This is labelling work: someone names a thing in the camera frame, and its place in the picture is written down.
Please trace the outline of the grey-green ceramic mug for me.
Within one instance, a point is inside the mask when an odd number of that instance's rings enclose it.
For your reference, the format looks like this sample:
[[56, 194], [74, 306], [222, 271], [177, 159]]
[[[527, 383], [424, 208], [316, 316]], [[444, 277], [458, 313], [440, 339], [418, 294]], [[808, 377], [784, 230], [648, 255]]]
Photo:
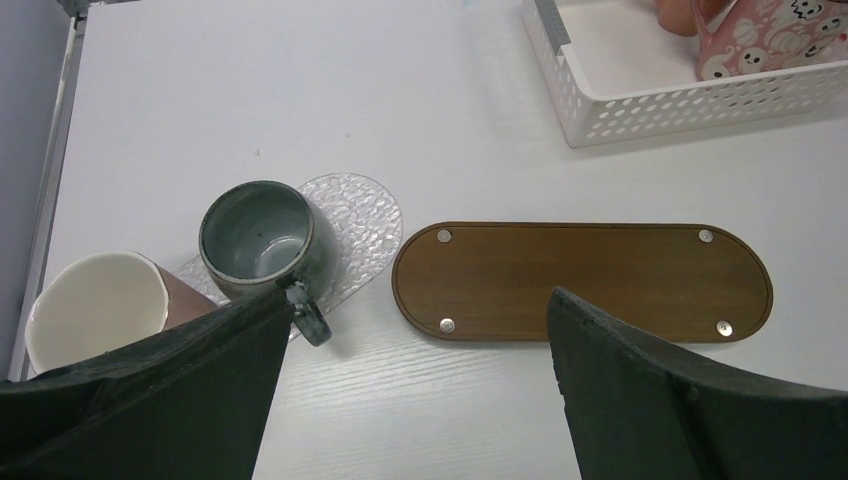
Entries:
[[198, 247], [228, 299], [280, 287], [301, 335], [315, 347], [331, 338], [317, 303], [332, 289], [341, 247], [324, 213], [299, 191], [271, 180], [231, 188], [204, 214]]

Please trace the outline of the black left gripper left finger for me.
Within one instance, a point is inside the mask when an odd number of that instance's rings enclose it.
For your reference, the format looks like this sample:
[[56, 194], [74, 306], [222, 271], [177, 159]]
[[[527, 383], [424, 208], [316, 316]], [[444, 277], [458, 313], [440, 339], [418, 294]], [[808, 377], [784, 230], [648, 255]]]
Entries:
[[5, 479], [249, 479], [287, 349], [277, 290], [1, 386]]

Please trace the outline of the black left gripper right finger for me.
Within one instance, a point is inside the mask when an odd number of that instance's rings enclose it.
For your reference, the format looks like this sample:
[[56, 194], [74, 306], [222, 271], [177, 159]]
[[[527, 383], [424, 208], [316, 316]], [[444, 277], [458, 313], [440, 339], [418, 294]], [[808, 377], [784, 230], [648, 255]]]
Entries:
[[843, 479], [847, 395], [702, 356], [556, 288], [553, 369], [585, 479]]

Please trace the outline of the clear textured acrylic tray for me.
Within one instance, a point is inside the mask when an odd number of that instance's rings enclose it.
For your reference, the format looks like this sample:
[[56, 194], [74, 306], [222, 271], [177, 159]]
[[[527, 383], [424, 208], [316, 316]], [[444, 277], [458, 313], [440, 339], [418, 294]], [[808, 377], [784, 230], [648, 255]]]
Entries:
[[[386, 187], [354, 173], [326, 174], [293, 188], [320, 208], [341, 247], [332, 289], [317, 303], [325, 316], [391, 265], [401, 246], [402, 212]], [[233, 301], [211, 280], [199, 253], [176, 276], [218, 307]]]

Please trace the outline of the white perforated plastic basket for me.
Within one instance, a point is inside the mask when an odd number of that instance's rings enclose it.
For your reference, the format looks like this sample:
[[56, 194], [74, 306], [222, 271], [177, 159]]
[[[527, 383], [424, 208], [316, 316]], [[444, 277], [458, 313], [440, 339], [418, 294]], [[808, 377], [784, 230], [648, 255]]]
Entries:
[[811, 66], [700, 81], [696, 39], [650, 1], [526, 1], [523, 21], [568, 144], [600, 145], [813, 111], [847, 89], [847, 46]]

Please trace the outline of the orange-pink mug white inside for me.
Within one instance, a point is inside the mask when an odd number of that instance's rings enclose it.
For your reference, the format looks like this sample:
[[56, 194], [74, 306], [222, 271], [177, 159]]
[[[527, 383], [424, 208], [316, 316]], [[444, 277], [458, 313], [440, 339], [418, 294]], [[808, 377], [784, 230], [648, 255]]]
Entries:
[[[709, 23], [729, 5], [728, 0], [698, 1], [705, 22]], [[690, 0], [654, 0], [658, 24], [666, 31], [684, 37], [697, 34], [695, 15]]]

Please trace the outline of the pink mug white inside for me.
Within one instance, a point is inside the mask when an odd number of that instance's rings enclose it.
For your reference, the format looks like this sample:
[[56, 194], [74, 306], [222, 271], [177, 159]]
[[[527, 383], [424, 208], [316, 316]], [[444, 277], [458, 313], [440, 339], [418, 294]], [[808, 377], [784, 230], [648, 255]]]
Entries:
[[65, 268], [35, 300], [25, 345], [45, 373], [210, 313], [218, 306], [149, 258], [102, 252]]

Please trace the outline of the pink ghost pattern mug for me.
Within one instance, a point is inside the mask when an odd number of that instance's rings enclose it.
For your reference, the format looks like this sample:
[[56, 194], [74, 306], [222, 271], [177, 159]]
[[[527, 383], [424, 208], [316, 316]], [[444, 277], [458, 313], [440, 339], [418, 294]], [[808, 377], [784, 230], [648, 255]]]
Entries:
[[726, 79], [807, 66], [847, 29], [842, 1], [735, 1], [710, 30], [703, 3], [691, 3], [700, 56], [700, 80]]

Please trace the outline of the brown oval wooden tray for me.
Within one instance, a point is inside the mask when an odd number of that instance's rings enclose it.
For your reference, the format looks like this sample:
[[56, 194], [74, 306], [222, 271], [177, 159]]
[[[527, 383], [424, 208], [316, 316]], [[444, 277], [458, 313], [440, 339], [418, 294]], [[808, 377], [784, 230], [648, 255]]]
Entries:
[[745, 339], [774, 300], [754, 250], [703, 224], [442, 222], [404, 243], [391, 285], [412, 326], [453, 341], [546, 341], [558, 287], [677, 343]]

